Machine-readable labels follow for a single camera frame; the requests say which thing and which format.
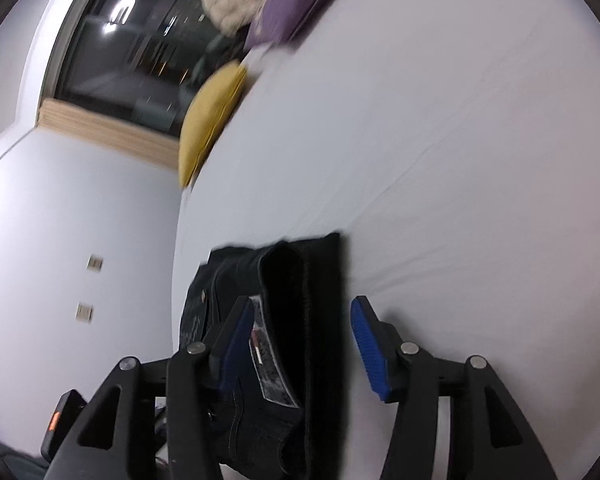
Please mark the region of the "dark window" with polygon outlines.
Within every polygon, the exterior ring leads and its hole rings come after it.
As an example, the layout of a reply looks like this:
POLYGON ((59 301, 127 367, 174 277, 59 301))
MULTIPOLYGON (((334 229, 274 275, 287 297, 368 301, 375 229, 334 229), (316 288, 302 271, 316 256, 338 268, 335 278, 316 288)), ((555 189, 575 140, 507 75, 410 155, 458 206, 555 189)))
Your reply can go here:
POLYGON ((202 0, 88 0, 54 96, 176 138, 204 82, 242 58, 246 36, 223 36, 202 0))

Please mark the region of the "beige curtain left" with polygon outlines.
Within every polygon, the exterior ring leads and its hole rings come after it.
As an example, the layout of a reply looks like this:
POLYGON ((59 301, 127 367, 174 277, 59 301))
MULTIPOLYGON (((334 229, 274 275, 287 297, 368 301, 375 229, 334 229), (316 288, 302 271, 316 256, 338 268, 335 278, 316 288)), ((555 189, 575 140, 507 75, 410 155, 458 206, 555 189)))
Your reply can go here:
POLYGON ((154 165, 178 169, 178 140, 64 101, 45 99, 38 108, 36 124, 154 165))

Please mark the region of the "yellow pillow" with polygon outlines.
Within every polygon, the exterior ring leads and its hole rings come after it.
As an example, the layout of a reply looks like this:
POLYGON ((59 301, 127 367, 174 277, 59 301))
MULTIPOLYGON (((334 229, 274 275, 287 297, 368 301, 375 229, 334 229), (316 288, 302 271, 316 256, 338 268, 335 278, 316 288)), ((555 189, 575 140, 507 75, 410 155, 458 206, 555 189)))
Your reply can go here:
POLYGON ((178 148, 178 183, 186 188, 206 161, 245 90, 247 69, 237 61, 219 68, 185 114, 178 148))

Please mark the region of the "beige puffer vest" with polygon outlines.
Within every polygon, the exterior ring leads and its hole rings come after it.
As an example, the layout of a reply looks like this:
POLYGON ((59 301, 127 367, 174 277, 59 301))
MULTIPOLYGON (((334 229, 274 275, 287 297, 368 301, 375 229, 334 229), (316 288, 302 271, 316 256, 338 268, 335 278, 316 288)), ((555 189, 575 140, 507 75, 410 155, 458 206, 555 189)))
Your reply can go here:
POLYGON ((261 11, 265 0, 201 0, 204 15, 225 37, 235 37, 261 11))

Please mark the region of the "white bed sheet mattress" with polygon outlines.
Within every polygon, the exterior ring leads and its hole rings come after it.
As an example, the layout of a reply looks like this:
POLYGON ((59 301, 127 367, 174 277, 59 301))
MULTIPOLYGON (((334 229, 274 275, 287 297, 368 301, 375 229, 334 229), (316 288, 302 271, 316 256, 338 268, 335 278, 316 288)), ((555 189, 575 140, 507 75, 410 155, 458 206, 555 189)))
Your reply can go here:
POLYGON ((559 478, 600 455, 600 23, 582 0, 332 0, 182 195, 174 314, 213 248, 332 231, 349 297, 481 354, 559 478))

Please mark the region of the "black jeans pants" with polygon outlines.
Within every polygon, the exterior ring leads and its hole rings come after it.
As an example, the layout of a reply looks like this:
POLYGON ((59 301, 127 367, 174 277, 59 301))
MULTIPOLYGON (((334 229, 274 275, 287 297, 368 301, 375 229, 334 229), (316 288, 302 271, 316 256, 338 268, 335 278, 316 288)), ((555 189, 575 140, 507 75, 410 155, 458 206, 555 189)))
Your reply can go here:
POLYGON ((206 341, 240 297, 254 304, 245 356, 208 409, 221 464, 248 479, 335 479, 344 419, 339 233, 210 252, 187 291, 181 346, 206 341))

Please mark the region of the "wall socket plate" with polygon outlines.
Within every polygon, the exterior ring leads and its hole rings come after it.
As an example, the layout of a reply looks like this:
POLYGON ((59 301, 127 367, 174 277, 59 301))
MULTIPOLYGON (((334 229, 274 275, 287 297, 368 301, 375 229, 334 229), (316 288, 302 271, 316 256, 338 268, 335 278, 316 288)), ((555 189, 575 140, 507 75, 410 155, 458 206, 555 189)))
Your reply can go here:
POLYGON ((87 260, 86 268, 87 270, 93 272, 100 272, 102 270, 102 265, 104 264, 104 259, 102 257, 96 255, 90 255, 90 258, 87 260))
POLYGON ((76 320, 84 323, 93 321, 94 307, 90 304, 78 304, 76 307, 76 320))

